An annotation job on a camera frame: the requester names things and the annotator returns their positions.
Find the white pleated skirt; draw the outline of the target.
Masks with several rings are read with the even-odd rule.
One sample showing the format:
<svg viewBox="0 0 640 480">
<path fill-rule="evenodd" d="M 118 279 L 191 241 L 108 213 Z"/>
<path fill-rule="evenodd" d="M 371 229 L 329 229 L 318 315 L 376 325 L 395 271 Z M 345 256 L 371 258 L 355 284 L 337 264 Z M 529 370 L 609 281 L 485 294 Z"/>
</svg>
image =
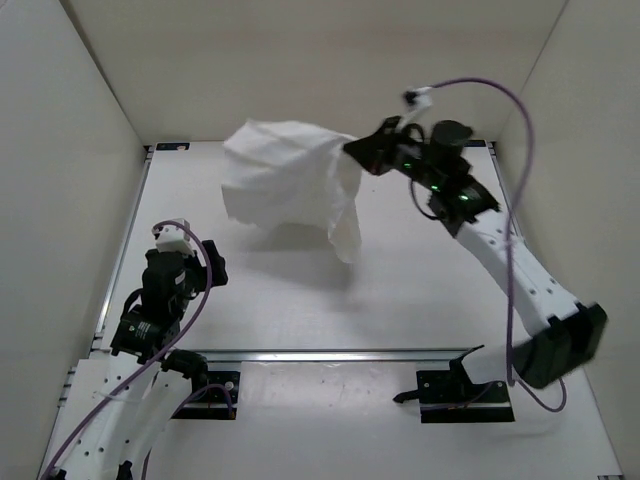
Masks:
<svg viewBox="0 0 640 480">
<path fill-rule="evenodd" d="M 223 142 L 228 217 L 264 230 L 316 227 L 340 261 L 355 263 L 362 244 L 356 196 L 363 169 L 343 152 L 355 139 L 300 121 L 247 120 Z"/>
</svg>

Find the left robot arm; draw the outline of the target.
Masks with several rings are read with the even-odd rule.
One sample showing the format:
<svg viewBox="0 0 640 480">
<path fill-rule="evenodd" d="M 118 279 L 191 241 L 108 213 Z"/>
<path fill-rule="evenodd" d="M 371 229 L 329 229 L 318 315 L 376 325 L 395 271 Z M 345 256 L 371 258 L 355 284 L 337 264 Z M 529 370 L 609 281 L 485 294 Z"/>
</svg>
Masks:
<svg viewBox="0 0 640 480">
<path fill-rule="evenodd" d="M 97 403 L 42 473 L 44 479 L 143 479 L 157 437 L 188 398 L 211 388 L 204 356 L 176 348 L 189 303 L 228 282 L 211 240 L 145 254 L 142 285 L 125 300 Z"/>
</svg>

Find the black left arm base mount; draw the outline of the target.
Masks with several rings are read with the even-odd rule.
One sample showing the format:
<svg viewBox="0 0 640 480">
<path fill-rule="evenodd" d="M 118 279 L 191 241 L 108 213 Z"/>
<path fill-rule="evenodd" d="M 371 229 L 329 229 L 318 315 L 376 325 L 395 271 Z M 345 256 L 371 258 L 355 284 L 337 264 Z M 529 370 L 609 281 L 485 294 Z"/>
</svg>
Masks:
<svg viewBox="0 0 640 480">
<path fill-rule="evenodd" d="M 232 421 L 237 418 L 239 369 L 211 366 L 203 355 L 186 350 L 170 353 L 161 362 L 160 369 L 177 373 L 191 388 L 172 419 Z"/>
</svg>

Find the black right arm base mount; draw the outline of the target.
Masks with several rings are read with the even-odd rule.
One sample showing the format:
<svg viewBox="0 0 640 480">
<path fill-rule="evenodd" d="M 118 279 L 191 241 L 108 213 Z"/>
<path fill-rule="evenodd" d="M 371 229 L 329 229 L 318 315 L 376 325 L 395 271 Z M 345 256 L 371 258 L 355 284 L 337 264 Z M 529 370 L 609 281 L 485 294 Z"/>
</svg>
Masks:
<svg viewBox="0 0 640 480">
<path fill-rule="evenodd" d="M 473 384 L 463 371 L 462 360 L 480 348 L 469 349 L 450 360 L 447 370 L 418 370 L 417 388 L 398 393 L 393 402 L 402 405 L 417 401 L 423 424 L 514 422 L 505 383 Z"/>
</svg>

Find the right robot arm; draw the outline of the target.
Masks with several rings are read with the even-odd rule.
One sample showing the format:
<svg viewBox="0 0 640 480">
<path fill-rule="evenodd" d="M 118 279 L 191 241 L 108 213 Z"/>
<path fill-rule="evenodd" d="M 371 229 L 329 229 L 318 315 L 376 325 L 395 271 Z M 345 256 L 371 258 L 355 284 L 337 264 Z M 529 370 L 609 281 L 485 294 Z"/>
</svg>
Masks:
<svg viewBox="0 0 640 480">
<path fill-rule="evenodd" d="M 528 335 L 520 344 L 477 347 L 451 361 L 452 395 L 471 400 L 484 384 L 508 374 L 543 389 L 590 362 L 608 322 L 606 312 L 562 287 L 513 234 L 506 211 L 472 176 L 463 156 L 472 129 L 444 120 L 426 135 L 417 124 L 400 128 L 399 122 L 386 119 L 373 134 L 346 143 L 344 153 L 373 175 L 395 170 L 428 189 L 436 219 L 499 285 Z"/>
</svg>

